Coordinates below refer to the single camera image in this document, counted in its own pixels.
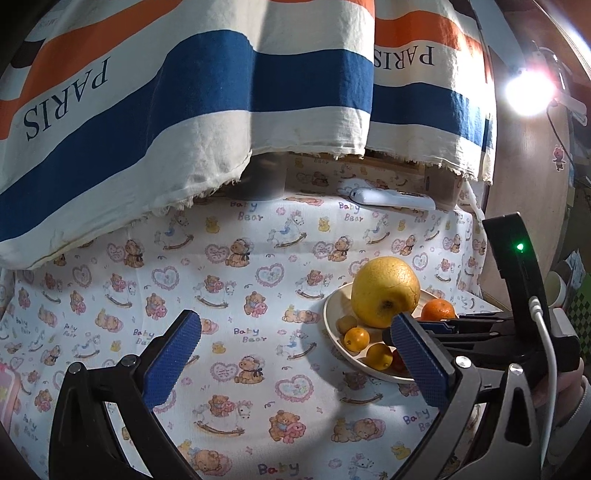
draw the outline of plate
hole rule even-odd
[[[342,335],[336,328],[336,321],[345,315],[352,315],[357,318],[357,315],[353,313],[353,309],[351,308],[351,287],[353,283],[347,283],[339,288],[337,288],[333,293],[331,293],[324,302],[324,324],[326,325],[326,330],[329,333],[330,340],[334,343],[335,347],[338,351],[356,368],[359,368],[361,371],[371,375],[375,378],[379,378],[380,380],[384,380],[386,382],[393,382],[393,383],[411,383],[414,380],[410,377],[400,376],[397,374],[394,369],[391,367],[378,371],[374,370],[371,367],[365,365],[365,354],[370,346],[375,343],[382,343],[382,330],[379,328],[370,328],[365,326],[361,321],[359,322],[359,326],[362,326],[369,332],[369,345],[368,347],[359,352],[357,354],[349,352],[342,344]],[[418,306],[414,309],[413,317],[418,318],[421,316],[421,312],[423,311],[423,306],[432,299],[436,299],[435,295],[431,295],[429,292],[421,290],[421,296],[418,300]]]

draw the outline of black wire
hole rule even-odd
[[[564,151],[564,154],[570,160],[570,164],[573,166],[573,173],[576,173],[576,169],[574,167],[573,158],[570,156],[569,151],[566,149],[566,147],[562,143],[562,140],[560,139],[560,136],[558,135],[558,132],[556,131],[556,127],[554,126],[554,122],[550,118],[550,105],[549,104],[546,107],[546,116],[548,117],[548,122],[550,122],[550,126],[552,127],[552,131],[554,132],[554,135],[556,135],[556,138],[557,138],[558,142],[560,143],[560,146],[562,147],[562,150]]]

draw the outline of blue stripe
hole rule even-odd
[[[130,69],[135,61],[141,59],[129,59]],[[373,78],[373,63],[348,50],[261,54],[230,30],[187,38],[168,53],[155,78],[89,119],[0,194],[0,241],[23,235],[134,165],[163,130],[183,120],[212,112],[324,106],[370,112]],[[108,69],[107,79],[118,81]]]
[[[403,87],[374,85],[371,121],[427,125],[466,138],[479,147],[492,142],[490,138],[485,140],[486,114],[474,102],[457,92],[428,83]]]

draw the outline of gray container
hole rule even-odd
[[[280,199],[285,193],[287,155],[285,153],[253,155],[242,172],[240,181],[229,185],[225,189],[225,195],[231,199],[253,202]]]

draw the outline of tablecloth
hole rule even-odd
[[[396,255],[459,313],[495,310],[468,291],[483,233],[460,209],[393,211],[339,196],[351,182],[404,182],[392,172],[295,157],[290,178],[304,193],[208,197],[37,270],[2,273],[0,362],[22,381],[9,433],[39,475],[47,477],[68,364],[105,367],[139,354],[183,309],[202,318],[199,358],[154,411],[201,476],[383,480],[404,463],[437,410],[416,385],[378,381],[344,361],[324,331],[323,302],[369,259]]]

